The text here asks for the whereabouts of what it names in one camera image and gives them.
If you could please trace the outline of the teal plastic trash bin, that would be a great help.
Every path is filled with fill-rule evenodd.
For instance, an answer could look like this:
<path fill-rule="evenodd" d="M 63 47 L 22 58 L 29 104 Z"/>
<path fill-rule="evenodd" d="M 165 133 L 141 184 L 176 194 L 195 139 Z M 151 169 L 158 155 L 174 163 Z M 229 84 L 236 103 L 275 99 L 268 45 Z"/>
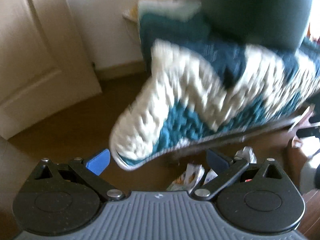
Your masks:
<path fill-rule="evenodd" d="M 201 0 L 214 28 L 235 40 L 296 50 L 302 44 L 313 0 Z"/>

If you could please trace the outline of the teal and white knitted rug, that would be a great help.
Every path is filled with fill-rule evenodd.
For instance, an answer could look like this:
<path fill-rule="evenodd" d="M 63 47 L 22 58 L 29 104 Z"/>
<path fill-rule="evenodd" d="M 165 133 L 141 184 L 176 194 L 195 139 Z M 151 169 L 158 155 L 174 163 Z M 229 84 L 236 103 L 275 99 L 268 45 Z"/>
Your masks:
<path fill-rule="evenodd" d="M 139 19 L 151 77 L 116 121 L 110 151 L 124 170 L 190 144 L 291 115 L 319 91 L 319 45 L 296 51 L 225 40 L 201 13 Z"/>

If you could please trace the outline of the beige wooden door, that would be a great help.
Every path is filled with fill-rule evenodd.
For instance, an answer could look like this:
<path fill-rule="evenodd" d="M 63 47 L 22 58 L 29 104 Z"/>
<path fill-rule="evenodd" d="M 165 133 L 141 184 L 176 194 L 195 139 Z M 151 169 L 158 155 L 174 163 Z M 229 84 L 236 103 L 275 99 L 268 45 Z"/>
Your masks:
<path fill-rule="evenodd" d="M 1 0 L 1 137 L 101 92 L 66 0 Z"/>

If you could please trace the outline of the orange snack wrapper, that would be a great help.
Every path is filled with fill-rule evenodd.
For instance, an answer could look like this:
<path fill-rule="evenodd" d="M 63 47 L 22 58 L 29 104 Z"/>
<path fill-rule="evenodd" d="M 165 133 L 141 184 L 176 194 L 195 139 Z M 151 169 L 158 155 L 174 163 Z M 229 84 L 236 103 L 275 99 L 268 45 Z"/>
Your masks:
<path fill-rule="evenodd" d="M 186 170 L 175 179 L 167 188 L 167 191 L 187 191 L 192 193 L 202 180 L 205 169 L 202 165 L 188 164 Z"/>

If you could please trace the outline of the white crumpled wrapper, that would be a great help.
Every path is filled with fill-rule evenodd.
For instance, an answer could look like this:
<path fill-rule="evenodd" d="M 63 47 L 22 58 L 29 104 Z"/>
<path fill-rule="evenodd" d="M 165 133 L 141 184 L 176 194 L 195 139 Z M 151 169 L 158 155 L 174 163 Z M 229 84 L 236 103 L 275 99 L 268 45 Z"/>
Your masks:
<path fill-rule="evenodd" d="M 256 164 L 257 158 L 253 149 L 249 146 L 245 146 L 242 150 L 238 150 L 234 156 L 234 158 L 242 158 L 245 159 L 250 164 Z"/>

